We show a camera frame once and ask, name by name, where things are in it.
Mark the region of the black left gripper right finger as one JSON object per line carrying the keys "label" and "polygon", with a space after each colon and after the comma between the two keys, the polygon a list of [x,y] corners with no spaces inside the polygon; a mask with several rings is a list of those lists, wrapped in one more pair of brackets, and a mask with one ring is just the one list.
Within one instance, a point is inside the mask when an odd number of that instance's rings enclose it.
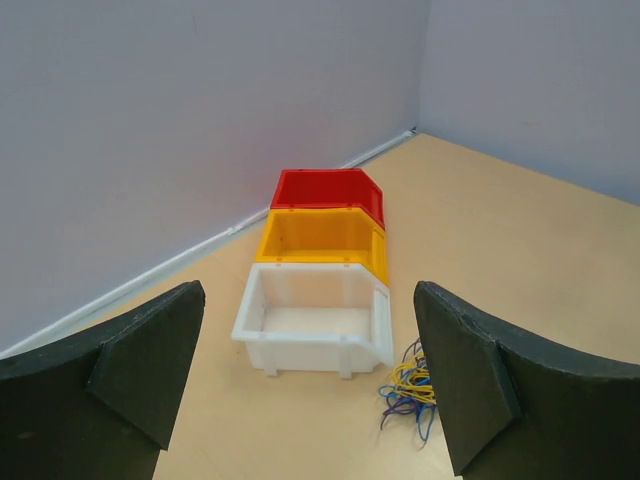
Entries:
{"label": "black left gripper right finger", "polygon": [[455,475],[635,479],[639,368],[534,334],[419,282],[414,310]]}

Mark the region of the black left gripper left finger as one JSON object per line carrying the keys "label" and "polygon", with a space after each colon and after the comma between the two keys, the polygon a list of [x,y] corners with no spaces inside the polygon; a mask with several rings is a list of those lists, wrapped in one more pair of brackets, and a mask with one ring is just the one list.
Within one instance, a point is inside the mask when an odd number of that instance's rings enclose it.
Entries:
{"label": "black left gripper left finger", "polygon": [[4,479],[150,479],[205,307],[199,281],[1,361]]}

